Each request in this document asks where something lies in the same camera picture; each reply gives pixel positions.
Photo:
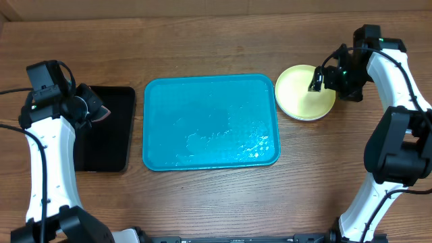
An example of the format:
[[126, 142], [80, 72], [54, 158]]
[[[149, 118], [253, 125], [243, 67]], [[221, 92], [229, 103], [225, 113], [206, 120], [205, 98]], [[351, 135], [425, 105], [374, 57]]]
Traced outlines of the yellow green plate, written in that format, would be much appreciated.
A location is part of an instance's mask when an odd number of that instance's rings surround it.
[[322, 88], [309, 92], [315, 66], [294, 65], [281, 73], [275, 84], [275, 98], [281, 108], [288, 111], [305, 111], [309, 114], [330, 110], [335, 103], [336, 92]]

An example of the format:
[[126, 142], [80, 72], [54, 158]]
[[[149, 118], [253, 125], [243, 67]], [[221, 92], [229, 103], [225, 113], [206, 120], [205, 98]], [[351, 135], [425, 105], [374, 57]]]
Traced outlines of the red black sponge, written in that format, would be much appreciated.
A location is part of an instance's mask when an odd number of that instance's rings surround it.
[[107, 118], [111, 114], [110, 110], [106, 108], [104, 105], [100, 106], [97, 111], [95, 111], [90, 120], [91, 122], [100, 122]]

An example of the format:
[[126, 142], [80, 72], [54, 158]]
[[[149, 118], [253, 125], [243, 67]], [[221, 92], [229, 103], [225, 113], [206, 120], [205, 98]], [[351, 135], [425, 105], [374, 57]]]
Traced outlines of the light blue plate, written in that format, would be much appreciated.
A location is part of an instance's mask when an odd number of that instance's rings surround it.
[[318, 111], [317, 113], [311, 113], [311, 114], [305, 111], [288, 111], [285, 109], [283, 109], [283, 112], [293, 119], [297, 119], [305, 122], [311, 122], [311, 121], [321, 119], [322, 117], [325, 117], [330, 112], [330, 110]]

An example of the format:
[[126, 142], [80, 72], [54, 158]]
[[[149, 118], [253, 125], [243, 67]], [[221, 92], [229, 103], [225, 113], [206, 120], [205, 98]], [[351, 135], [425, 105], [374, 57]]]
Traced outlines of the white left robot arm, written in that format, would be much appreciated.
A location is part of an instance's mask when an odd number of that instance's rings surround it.
[[[132, 227], [112, 232], [82, 208], [74, 149], [91, 161], [127, 153], [134, 106], [104, 104], [99, 87], [76, 84], [61, 61], [26, 69], [31, 82], [19, 118], [28, 141], [31, 198], [26, 225], [12, 242], [147, 242]], [[262, 74], [162, 78], [144, 90], [142, 160], [152, 171], [241, 168], [274, 164], [280, 156], [272, 81]]]

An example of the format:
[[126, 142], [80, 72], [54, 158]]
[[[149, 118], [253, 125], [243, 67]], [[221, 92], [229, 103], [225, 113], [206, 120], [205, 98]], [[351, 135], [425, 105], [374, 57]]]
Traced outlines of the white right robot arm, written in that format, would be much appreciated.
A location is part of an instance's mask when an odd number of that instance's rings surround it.
[[324, 242], [387, 242], [375, 229], [401, 194], [431, 173], [431, 105], [423, 98], [408, 67], [406, 47], [383, 38], [378, 25], [354, 31], [353, 45], [341, 45], [317, 67], [310, 91], [331, 89], [345, 101], [362, 101], [362, 88], [375, 84], [384, 114], [364, 148], [367, 176], [348, 209]]

